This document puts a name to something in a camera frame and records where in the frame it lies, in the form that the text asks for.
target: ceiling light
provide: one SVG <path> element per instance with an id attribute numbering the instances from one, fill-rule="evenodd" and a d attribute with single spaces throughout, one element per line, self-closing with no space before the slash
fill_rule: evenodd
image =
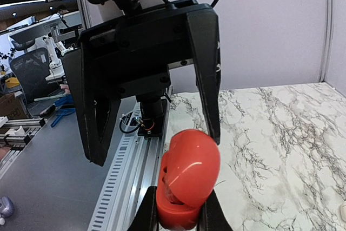
<path id="1" fill-rule="evenodd" d="M 37 3 L 37 2 L 45 2 L 45 0 L 32 0 L 32 1 L 25 1 L 25 2 L 17 2 L 17 3 L 11 3 L 11 4 L 4 4 L 4 5 L 0 5 L 0 8 L 7 8 L 7 7 L 9 7 L 9 6 L 22 5 L 22 4 L 30 4 L 30 3 Z"/>

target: robotic arm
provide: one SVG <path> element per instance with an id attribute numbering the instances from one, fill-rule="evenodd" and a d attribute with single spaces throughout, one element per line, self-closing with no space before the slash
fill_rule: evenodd
<path id="1" fill-rule="evenodd" d="M 73 48 L 66 49 L 62 42 L 55 43 L 53 38 L 48 35 L 43 36 L 42 40 L 46 44 L 51 60 L 51 62 L 49 63 L 50 75 L 46 77 L 46 80 L 52 81 L 62 78 L 65 75 L 65 72 L 63 64 L 55 52 L 55 46 L 59 49 L 62 56 L 64 56 L 67 52 L 73 50 Z"/>
<path id="2" fill-rule="evenodd" d="M 196 0 L 112 0 L 119 12 L 106 10 L 109 0 L 88 1 L 102 4 L 105 17 L 117 15 L 83 31 L 80 48 L 63 61 L 86 157 L 104 165 L 121 99 L 126 97 L 136 96 L 142 119 L 155 123 L 138 135 L 161 136 L 166 105 L 161 97 L 171 85 L 169 70 L 189 64 L 195 67 L 208 133 L 219 144 L 221 59 L 213 8 Z M 148 189 L 129 231 L 158 230 L 157 194 L 156 187 Z M 201 208 L 197 230 L 232 231 L 215 192 Z"/>

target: marble table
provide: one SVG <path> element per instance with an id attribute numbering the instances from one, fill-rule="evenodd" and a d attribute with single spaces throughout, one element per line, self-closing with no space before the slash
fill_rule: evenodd
<path id="1" fill-rule="evenodd" d="M 240 230 L 346 230 L 346 98 L 326 83 L 222 91 L 225 217 Z M 166 149 L 185 129 L 206 131 L 198 93 L 172 97 Z"/>

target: office chair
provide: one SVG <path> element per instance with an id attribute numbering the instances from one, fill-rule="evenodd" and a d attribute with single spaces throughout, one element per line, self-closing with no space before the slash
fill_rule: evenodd
<path id="1" fill-rule="evenodd" d="M 11 70 L 21 84 L 26 108 L 34 117 L 39 116 L 43 110 L 57 101 L 54 99 L 35 102 L 34 99 L 64 93 L 58 83 L 48 84 L 45 80 L 50 75 L 49 62 L 46 48 L 39 48 L 14 59 L 10 63 Z"/>

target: metal profile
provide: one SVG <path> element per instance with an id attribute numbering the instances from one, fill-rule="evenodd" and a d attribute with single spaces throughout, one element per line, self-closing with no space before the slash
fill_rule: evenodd
<path id="1" fill-rule="evenodd" d="M 326 0 L 326 22 L 325 22 L 325 35 L 324 35 L 324 46 L 321 61 L 321 69 L 318 77 L 319 82 L 326 80 L 333 38 L 333 27 L 334 27 L 334 0 Z"/>
<path id="2" fill-rule="evenodd" d="M 5 123 L 2 128 L 10 129 L 13 127 L 24 127 L 25 134 L 23 136 L 11 136 L 0 134 L 0 144 L 6 146 L 14 146 L 16 144 L 28 144 L 38 131 L 45 125 L 44 119 L 25 119 L 25 120 L 10 120 Z"/>
<path id="3" fill-rule="evenodd" d="M 14 163 L 15 159 L 20 154 L 20 150 L 11 150 L 0 162 L 0 180 L 5 175 L 6 171 L 10 168 L 10 166 Z"/>
<path id="4" fill-rule="evenodd" d="M 167 128 L 169 105 L 164 122 Z M 139 104 L 136 104 L 132 118 L 140 116 Z M 100 193 L 91 218 L 88 231 L 127 230 L 132 223 L 140 204 L 150 186 L 158 181 L 158 171 L 164 152 L 164 135 L 160 138 L 145 139 L 136 134 L 123 134 L 114 160 Z M 117 165 L 117 177 L 110 183 L 114 166 Z"/>

